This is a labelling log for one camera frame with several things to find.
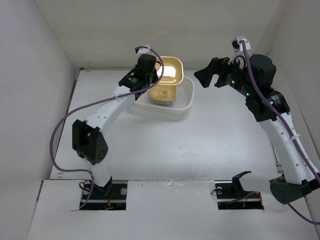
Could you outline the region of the yellow plate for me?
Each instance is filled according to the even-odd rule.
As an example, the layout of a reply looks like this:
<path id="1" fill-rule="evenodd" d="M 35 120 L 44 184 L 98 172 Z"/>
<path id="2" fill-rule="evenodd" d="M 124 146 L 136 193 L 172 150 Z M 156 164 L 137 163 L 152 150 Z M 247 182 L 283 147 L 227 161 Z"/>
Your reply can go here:
<path id="1" fill-rule="evenodd" d="M 154 104 L 171 105 L 176 99 L 177 88 L 175 85 L 159 85 L 150 90 L 150 99 Z"/>
<path id="2" fill-rule="evenodd" d="M 155 63 L 155 69 L 159 78 L 163 71 L 163 76 L 158 84 L 163 86 L 179 85 L 184 79 L 182 62 L 173 56 L 162 56 L 161 59 L 163 61 L 163 65 L 158 57 L 156 58 Z"/>

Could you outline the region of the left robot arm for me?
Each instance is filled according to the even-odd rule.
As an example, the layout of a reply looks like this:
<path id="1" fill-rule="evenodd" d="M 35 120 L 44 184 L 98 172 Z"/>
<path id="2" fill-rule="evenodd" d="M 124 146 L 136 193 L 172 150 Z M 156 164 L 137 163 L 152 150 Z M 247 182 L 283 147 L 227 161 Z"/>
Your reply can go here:
<path id="1" fill-rule="evenodd" d="M 112 177 L 105 160 L 109 147 L 105 135 L 117 117 L 131 106 L 141 95 L 138 92 L 158 80 L 157 58 L 142 54 L 128 74 L 118 83 L 110 100 L 84 121 L 76 120 L 72 124 L 72 148 L 80 158 L 89 162 L 93 173 L 93 191 L 100 198 L 107 198 L 112 191 Z"/>

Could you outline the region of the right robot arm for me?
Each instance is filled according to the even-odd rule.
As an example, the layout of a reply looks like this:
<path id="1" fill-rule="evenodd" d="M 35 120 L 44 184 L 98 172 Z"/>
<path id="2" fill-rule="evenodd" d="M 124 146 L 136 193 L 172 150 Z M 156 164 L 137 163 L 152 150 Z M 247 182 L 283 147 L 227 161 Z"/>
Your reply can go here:
<path id="1" fill-rule="evenodd" d="M 319 189 L 316 176 L 320 172 L 304 161 L 305 151 L 297 150 L 294 142 L 299 137 L 293 127 L 290 108 L 285 97 L 272 88 L 277 68 L 272 60 L 260 54 L 249 57 L 249 62 L 240 66 L 230 63 L 230 58 L 212 58 L 204 69 L 194 76 L 203 88 L 210 86 L 214 75 L 218 76 L 215 87 L 229 85 L 245 96 L 245 105 L 267 134 L 282 165 L 283 174 L 271 179 L 270 191 L 281 204 L 287 205 Z"/>

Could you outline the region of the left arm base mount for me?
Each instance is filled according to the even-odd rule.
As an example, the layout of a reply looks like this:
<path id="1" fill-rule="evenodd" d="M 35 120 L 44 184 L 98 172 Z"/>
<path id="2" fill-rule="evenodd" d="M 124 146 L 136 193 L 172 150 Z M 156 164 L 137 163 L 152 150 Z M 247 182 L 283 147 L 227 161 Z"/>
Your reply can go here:
<path id="1" fill-rule="evenodd" d="M 91 187 L 90 183 L 81 182 L 79 184 L 82 190 L 79 209 L 82 211 L 125 211 L 127 208 L 127 186 L 127 183 L 113 183 L 107 196 L 93 188 L 88 202 L 81 207 L 87 200 Z"/>

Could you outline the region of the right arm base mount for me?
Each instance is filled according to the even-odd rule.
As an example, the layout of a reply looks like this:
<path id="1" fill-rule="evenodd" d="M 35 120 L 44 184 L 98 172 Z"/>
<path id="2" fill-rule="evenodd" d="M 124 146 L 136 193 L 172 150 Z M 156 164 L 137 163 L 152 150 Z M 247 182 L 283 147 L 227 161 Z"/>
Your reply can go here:
<path id="1" fill-rule="evenodd" d="M 243 190 L 231 181 L 216 181 L 211 195 L 219 210 L 264 210 L 260 192 Z"/>

